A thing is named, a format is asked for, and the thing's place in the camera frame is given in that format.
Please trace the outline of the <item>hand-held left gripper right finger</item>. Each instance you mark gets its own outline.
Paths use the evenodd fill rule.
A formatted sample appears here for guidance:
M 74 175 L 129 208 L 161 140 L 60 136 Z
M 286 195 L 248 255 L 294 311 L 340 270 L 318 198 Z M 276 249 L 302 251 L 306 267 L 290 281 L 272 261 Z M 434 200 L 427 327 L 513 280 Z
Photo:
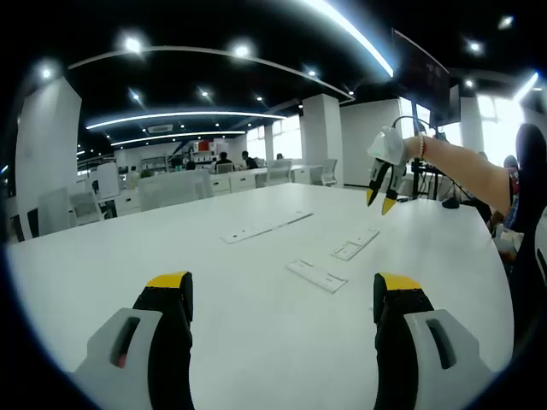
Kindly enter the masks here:
M 375 274 L 373 322 L 377 409 L 463 409 L 494 378 L 479 341 L 412 278 Z

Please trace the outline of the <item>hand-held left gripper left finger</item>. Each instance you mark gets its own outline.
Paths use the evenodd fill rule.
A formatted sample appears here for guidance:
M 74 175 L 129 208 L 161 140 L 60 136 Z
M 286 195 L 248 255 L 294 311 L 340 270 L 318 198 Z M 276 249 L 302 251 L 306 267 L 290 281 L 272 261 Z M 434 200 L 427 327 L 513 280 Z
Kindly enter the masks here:
M 71 378 L 101 409 L 191 409 L 192 319 L 191 273 L 157 276 L 90 337 Z

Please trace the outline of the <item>person's right hand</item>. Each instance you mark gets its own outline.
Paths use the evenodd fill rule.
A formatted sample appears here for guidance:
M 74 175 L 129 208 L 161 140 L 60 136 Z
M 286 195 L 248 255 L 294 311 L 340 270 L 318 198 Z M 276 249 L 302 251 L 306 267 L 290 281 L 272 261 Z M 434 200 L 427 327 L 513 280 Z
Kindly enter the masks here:
M 414 136 L 403 140 L 405 161 L 412 161 L 421 157 L 421 136 Z

